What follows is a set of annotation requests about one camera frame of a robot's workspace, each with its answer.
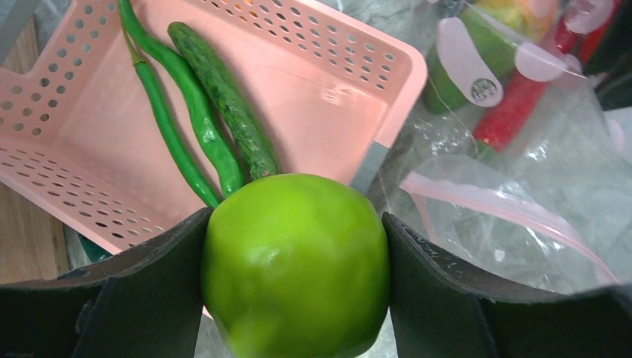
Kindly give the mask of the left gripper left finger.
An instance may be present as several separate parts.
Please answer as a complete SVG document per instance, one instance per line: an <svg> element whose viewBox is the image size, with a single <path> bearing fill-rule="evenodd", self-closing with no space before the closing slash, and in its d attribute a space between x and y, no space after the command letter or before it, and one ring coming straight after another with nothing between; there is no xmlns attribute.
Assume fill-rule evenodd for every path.
<svg viewBox="0 0 632 358"><path fill-rule="evenodd" d="M53 280L1 286L3 357L193 357L210 209Z"/></svg>

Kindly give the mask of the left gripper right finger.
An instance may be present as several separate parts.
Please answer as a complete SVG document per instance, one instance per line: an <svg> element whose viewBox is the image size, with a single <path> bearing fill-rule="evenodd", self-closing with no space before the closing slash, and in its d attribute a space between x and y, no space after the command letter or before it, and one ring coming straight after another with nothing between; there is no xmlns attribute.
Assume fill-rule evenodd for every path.
<svg viewBox="0 0 632 358"><path fill-rule="evenodd" d="M382 217L400 357L629 357L631 286L571 295L485 271Z"/></svg>

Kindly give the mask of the clear zip top bag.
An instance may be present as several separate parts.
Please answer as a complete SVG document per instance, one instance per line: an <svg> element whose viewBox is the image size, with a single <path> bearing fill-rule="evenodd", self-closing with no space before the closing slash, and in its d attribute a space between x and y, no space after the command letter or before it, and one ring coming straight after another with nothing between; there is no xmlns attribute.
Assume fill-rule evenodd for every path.
<svg viewBox="0 0 632 358"><path fill-rule="evenodd" d="M541 48L475 1L353 1L347 12L412 44L428 77L361 189L433 243L519 283L573 293L631 281L631 156L617 147L580 64ZM473 131L515 72L550 84L499 153Z"/></svg>

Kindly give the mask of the green fake apple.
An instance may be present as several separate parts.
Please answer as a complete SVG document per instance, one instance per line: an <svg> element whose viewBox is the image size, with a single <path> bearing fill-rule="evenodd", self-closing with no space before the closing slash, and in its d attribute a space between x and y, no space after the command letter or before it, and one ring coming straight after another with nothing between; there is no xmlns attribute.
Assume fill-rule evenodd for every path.
<svg viewBox="0 0 632 358"><path fill-rule="evenodd" d="M200 282L236 357L357 357L388 310L385 229L367 198L335 180L256 180L213 210Z"/></svg>

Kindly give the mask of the thin green fake chili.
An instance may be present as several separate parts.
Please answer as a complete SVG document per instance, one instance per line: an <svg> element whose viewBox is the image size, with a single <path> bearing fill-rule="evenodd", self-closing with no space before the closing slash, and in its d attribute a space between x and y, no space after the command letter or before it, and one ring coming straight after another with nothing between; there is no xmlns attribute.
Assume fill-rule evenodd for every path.
<svg viewBox="0 0 632 358"><path fill-rule="evenodd" d="M193 192L208 207L217 207L220 203L215 191L206 182L205 177L195 165L194 160L189 155L183 141L180 138L171 109L168 106L162 84L154 74L152 66L139 53L135 45L130 40L126 30L123 30L124 41L132 59L136 74L145 89L154 119L159 128L163 142L177 166L183 179L187 182Z"/></svg>

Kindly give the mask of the red fake chili pepper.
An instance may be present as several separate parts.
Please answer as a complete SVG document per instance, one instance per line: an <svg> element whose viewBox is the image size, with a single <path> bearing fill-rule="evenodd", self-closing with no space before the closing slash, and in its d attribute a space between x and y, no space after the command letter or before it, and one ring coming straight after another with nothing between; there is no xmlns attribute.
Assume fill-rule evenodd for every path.
<svg viewBox="0 0 632 358"><path fill-rule="evenodd" d="M627 1L577 1L541 48L558 57L577 48L580 64L586 66L627 5ZM501 103L488 110L473 131L477 152L483 156L503 151L522 130L549 84L549 80L535 81L515 72Z"/></svg>

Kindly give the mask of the dark green fake cucumber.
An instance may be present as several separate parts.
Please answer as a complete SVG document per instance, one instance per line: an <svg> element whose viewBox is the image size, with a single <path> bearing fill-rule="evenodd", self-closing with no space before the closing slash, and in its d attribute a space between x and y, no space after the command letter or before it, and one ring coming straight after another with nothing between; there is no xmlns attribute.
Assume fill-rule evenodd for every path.
<svg viewBox="0 0 632 358"><path fill-rule="evenodd" d="M280 161L259 116L215 48L184 22L170 23L167 32L230 130L250 178L281 174Z"/></svg>

